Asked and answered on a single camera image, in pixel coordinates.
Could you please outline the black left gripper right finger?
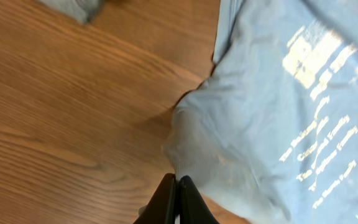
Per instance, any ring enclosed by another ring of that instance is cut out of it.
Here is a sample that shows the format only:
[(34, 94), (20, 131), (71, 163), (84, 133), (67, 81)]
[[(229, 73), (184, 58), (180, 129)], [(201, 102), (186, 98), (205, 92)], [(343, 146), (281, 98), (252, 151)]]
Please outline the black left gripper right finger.
[(182, 177), (179, 186), (181, 224), (219, 224), (190, 176)]

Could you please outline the light blue printed t-shirt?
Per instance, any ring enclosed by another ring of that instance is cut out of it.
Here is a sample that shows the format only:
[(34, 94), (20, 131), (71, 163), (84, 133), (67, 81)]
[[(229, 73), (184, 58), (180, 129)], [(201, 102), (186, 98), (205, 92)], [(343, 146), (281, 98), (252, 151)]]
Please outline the light blue printed t-shirt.
[(251, 223), (358, 223), (358, 0), (223, 0), (176, 175)]

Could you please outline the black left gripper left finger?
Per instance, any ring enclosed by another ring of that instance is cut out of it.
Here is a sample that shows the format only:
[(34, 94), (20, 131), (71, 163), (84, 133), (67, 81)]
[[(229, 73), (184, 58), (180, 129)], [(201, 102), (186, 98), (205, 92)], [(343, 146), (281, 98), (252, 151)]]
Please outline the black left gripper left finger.
[(165, 174), (134, 224), (174, 224), (176, 185), (175, 174)]

